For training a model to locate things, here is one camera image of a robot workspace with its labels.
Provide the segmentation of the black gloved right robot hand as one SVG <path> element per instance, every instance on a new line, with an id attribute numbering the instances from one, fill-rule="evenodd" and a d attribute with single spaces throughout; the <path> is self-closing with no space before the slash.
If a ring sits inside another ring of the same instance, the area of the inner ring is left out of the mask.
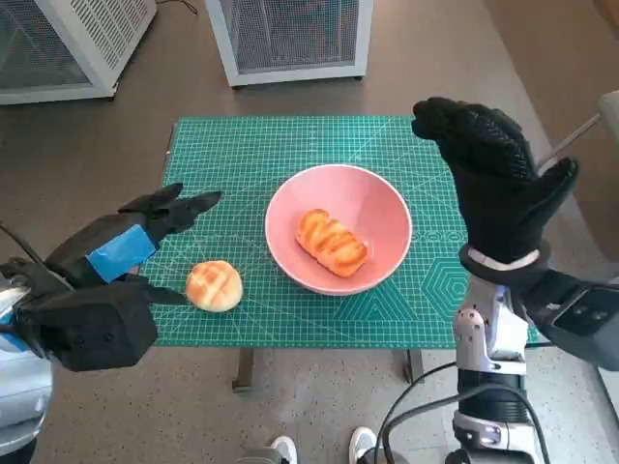
<path id="1" fill-rule="evenodd" d="M 537 250 L 575 185 L 577 161 L 538 173 L 520 125 L 497 108 L 432 97 L 413 114 L 413 132 L 438 145 L 452 172 L 468 244 L 505 265 Z"/>

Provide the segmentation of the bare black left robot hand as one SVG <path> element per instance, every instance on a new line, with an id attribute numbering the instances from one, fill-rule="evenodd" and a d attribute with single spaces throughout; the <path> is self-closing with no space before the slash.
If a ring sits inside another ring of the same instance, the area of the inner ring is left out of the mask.
<path id="1" fill-rule="evenodd" d="M 101 287 L 107 295 L 116 282 L 137 286 L 151 303 L 185 304 L 181 293 L 155 287 L 131 273 L 154 256 L 163 239 L 189 230 L 222 197 L 220 191 L 183 197 L 182 190 L 181 183 L 174 183 L 95 219 L 54 249 L 44 263 L 79 294 Z"/>

